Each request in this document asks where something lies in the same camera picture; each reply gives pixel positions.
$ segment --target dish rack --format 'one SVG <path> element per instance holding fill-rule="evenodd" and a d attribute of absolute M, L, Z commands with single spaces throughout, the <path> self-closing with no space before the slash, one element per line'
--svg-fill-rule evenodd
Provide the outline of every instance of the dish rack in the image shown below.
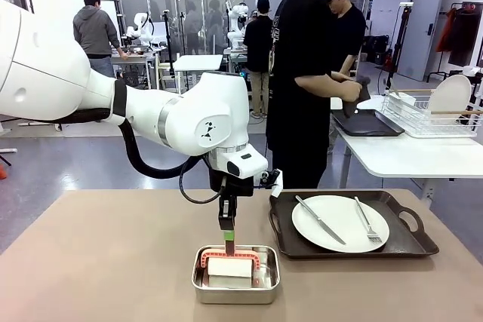
<path fill-rule="evenodd" d="M 481 125 L 483 107 L 469 103 L 468 107 L 472 111 L 432 112 L 428 109 L 429 98 L 430 96 L 398 95 L 392 92 L 384 97 L 381 113 L 404 128 L 408 135 L 416 138 L 476 136 Z"/>

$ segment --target white sponge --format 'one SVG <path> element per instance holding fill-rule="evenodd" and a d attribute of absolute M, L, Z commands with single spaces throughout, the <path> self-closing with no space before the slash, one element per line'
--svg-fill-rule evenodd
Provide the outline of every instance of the white sponge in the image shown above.
<path fill-rule="evenodd" d="M 215 288 L 251 288 L 252 260 L 210 258 L 209 286 Z"/>

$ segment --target man in gray hoodie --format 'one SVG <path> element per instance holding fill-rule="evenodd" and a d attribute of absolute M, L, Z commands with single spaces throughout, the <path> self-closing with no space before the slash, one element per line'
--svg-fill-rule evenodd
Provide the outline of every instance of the man in gray hoodie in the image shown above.
<path fill-rule="evenodd" d="M 100 10 L 100 0 L 84 0 L 84 4 L 74 17 L 74 38 L 88 55 L 91 68 L 101 75 L 114 78 L 110 44 L 117 49 L 123 60 L 128 55 L 120 47 L 111 18 Z"/>

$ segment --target black serving tray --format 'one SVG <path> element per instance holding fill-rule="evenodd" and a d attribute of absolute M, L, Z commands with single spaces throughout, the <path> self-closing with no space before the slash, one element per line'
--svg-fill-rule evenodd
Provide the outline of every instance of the black serving tray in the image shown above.
<path fill-rule="evenodd" d="M 380 249 L 367 253 L 340 253 L 319 247 L 299 234 L 292 223 L 292 211 L 297 205 L 295 195 L 302 199 L 316 195 L 338 195 L 346 198 L 358 196 L 362 203 L 374 208 L 387 221 L 389 240 Z M 418 229 L 415 232 L 399 217 L 402 212 L 409 213 L 416 220 Z M 419 258 L 439 252 L 438 246 L 425 233 L 421 218 L 383 190 L 282 192 L 278 198 L 270 198 L 269 220 L 275 232 L 278 250 L 289 259 Z"/>
<path fill-rule="evenodd" d="M 405 131 L 375 109 L 359 109 L 350 118 L 342 109 L 332 111 L 332 115 L 349 136 L 399 136 Z"/>

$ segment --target wooden stick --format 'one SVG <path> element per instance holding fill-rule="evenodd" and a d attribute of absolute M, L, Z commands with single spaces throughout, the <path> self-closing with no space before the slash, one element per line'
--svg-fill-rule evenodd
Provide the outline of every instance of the wooden stick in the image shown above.
<path fill-rule="evenodd" d="M 483 115 L 483 111 L 431 111 L 431 115 Z"/>

